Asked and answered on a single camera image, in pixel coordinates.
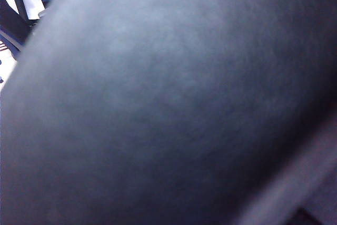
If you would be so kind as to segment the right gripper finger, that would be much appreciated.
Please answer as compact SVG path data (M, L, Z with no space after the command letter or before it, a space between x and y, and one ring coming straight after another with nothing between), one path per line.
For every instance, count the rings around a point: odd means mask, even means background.
M321 129L234 224L284 224L336 164L336 128Z

